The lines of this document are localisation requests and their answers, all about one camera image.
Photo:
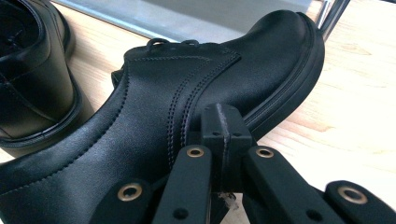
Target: light wood surface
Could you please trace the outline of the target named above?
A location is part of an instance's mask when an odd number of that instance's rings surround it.
[[[318,2],[307,13],[314,18]],[[70,67],[94,109],[112,92],[110,73],[145,37],[57,5],[73,27]],[[360,184],[396,208],[396,5],[352,0],[326,42],[317,86],[260,145],[279,150],[319,189]],[[0,161],[11,158],[0,150]],[[222,223],[248,223],[240,200]]]

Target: shoe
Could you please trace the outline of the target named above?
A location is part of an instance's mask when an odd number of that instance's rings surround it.
[[[0,165],[0,216],[90,223],[120,182],[147,186],[169,174],[207,105],[233,105],[261,137],[312,90],[323,59],[316,25],[290,11],[268,14],[223,44],[153,39],[131,49],[91,119],[58,144]]]
[[[47,0],[0,0],[0,147],[48,147],[92,114],[65,62],[74,36]]]

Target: round hole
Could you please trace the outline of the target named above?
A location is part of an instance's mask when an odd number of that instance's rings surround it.
[[[320,222],[320,221],[323,220],[322,215],[321,215],[319,212],[315,211],[315,210],[307,210],[307,211],[306,211],[306,215],[307,215],[311,220],[314,220],[314,221],[316,221],[316,222]]]
[[[368,201],[363,193],[350,187],[340,187],[338,193],[350,203],[364,204]]]
[[[190,148],[189,150],[187,150],[187,155],[189,155],[189,157],[194,157],[194,158],[202,157],[204,156],[204,151],[198,147]]]
[[[120,188],[117,196],[123,202],[130,202],[137,199],[142,194],[142,187],[139,184],[132,183]]]
[[[182,219],[186,219],[186,217],[189,216],[189,211],[187,211],[184,208],[178,208],[174,211],[174,217],[176,219],[182,220]]]
[[[256,154],[263,158],[271,158],[274,156],[274,152],[267,148],[259,148],[256,150]]]

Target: shoe upper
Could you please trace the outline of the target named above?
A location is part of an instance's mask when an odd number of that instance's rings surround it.
[[[324,58],[316,25],[289,11],[223,44],[156,42],[126,52],[117,87],[77,131],[0,165],[6,223],[90,223],[117,183],[153,184],[169,173],[208,104],[235,106],[262,136],[312,90]]]
[[[12,142],[60,123],[76,96],[64,59],[69,37],[54,6],[47,0],[0,6],[7,24],[0,40],[0,140]]]

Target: black shoe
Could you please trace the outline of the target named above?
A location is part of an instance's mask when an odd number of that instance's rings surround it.
[[[312,90],[323,58],[316,25],[290,11],[271,13],[223,44],[154,39],[131,49],[113,74],[116,89],[88,122],[0,166],[1,218],[89,223],[113,186],[130,178],[147,186],[166,176],[208,105],[235,106],[262,137]]]
[[[92,115],[65,55],[74,36],[47,0],[0,0],[0,147],[20,156],[56,143]]]

